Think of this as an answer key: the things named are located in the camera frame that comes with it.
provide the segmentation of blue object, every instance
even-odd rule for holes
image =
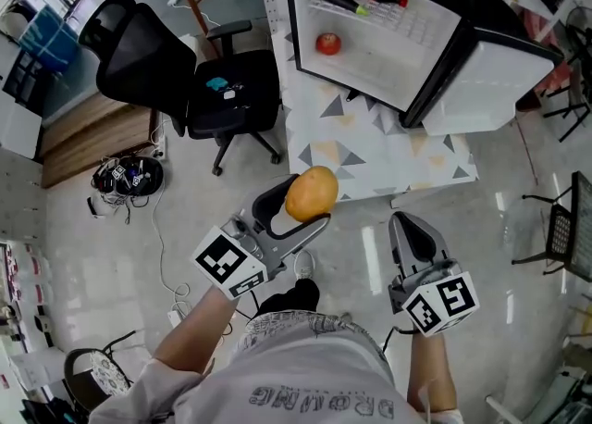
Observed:
[[[18,44],[53,72],[65,71],[78,52],[76,32],[50,6],[35,15]]]
[[[210,80],[209,82],[207,82],[205,84],[205,86],[207,88],[211,88],[212,90],[222,90],[223,88],[228,87],[228,82],[225,81],[223,78],[221,77],[214,77],[212,80]]]

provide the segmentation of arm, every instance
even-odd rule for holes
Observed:
[[[450,375],[444,336],[441,333],[429,338],[420,333],[413,336],[407,402],[418,412],[425,412],[424,405],[419,399],[419,391],[426,385],[431,412],[457,408],[456,390]]]
[[[237,303],[212,286],[190,314],[158,345],[154,358],[179,371],[203,374]]]

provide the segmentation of red object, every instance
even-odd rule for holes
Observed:
[[[316,50],[326,56],[334,56],[341,50],[341,39],[337,34],[325,32],[316,38]]]

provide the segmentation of mini fridge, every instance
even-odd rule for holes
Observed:
[[[502,0],[288,0],[297,69],[429,134],[492,131],[562,60]],[[335,34],[337,53],[317,49]]]

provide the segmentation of wooden board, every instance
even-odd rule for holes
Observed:
[[[152,110],[132,105],[120,108],[115,116],[93,123],[46,156],[42,187],[47,189],[98,166],[105,156],[146,147],[150,144],[153,125]]]
[[[68,140],[76,133],[89,128],[97,121],[115,115],[127,103],[117,102],[102,94],[94,94],[66,115],[53,123],[43,134],[40,157]]]

